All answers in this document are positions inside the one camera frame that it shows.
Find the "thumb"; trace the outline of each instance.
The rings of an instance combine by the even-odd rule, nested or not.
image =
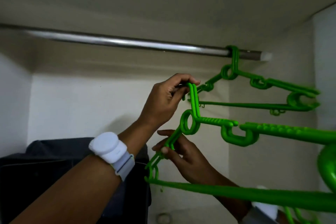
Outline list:
[[[179,104],[179,102],[181,101],[182,97],[185,94],[187,94],[187,91],[188,91],[188,87],[179,88],[179,90],[174,93],[174,96],[171,100],[171,103],[173,105],[177,106]]]
[[[175,166],[177,166],[177,168],[184,164],[184,160],[180,157],[180,155],[169,147],[163,147],[161,152],[163,155],[165,155],[166,158],[170,159],[175,164]]]

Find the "fingernail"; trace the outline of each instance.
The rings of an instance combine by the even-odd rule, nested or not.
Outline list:
[[[168,153],[168,148],[167,148],[167,147],[163,147],[163,148],[161,149],[161,152],[162,152],[163,154],[167,154],[167,153]]]

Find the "white wall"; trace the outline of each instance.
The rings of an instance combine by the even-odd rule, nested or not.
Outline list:
[[[317,126],[324,130],[336,129],[336,5],[313,17],[316,86],[321,106],[317,109]],[[322,179],[320,190],[329,192]],[[322,215],[324,223],[334,223],[336,215]]]
[[[32,56],[31,43],[0,35],[0,157],[27,146]]]
[[[269,63],[242,62],[241,69],[303,86],[314,86],[313,26],[305,22],[287,31],[261,50],[274,54]],[[258,90],[245,78],[230,82],[230,102],[286,103],[288,92],[278,88]],[[230,118],[240,123],[286,124],[316,127],[315,112],[287,112],[278,117],[268,110],[230,109]],[[317,145],[263,136],[246,148],[229,146],[230,178],[239,185],[264,185],[273,189],[317,190]]]
[[[45,41],[33,75],[28,142],[97,136],[104,131],[119,133],[137,119],[154,83],[177,72],[189,72],[205,81],[229,61],[219,57]],[[228,101],[228,83],[218,83],[209,97]],[[188,108],[188,102],[180,103],[174,117],[163,128],[177,128],[182,112]],[[201,113],[208,117],[229,117],[228,108],[224,107],[207,107]],[[229,174],[229,146],[221,138],[220,127],[203,124],[189,138],[216,169]],[[150,148],[161,139],[155,134],[149,140],[150,157],[154,154]],[[170,161],[160,162],[159,170],[162,180],[184,181]],[[152,186],[152,198],[151,216],[219,204],[212,196],[187,191],[164,188],[161,193],[156,185]]]

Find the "white wrist device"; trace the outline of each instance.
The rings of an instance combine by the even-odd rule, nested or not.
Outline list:
[[[124,181],[135,165],[134,155],[129,154],[127,146],[113,132],[105,132],[94,138],[89,149],[101,157],[115,170],[115,174]]]

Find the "hanger bar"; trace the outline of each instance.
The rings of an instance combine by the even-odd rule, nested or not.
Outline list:
[[[71,31],[60,31],[54,29],[42,29],[23,27],[15,25],[0,24],[0,30],[11,30],[23,33],[28,36],[39,37],[54,41],[96,44],[134,49],[149,49],[167,52],[181,52],[197,55],[230,57],[229,50],[219,47],[200,46],[192,44],[170,43],[156,40],[127,38],[120,36],[108,36],[97,34],[86,34]],[[240,58],[247,60],[268,61],[271,54],[261,51],[240,50]]]

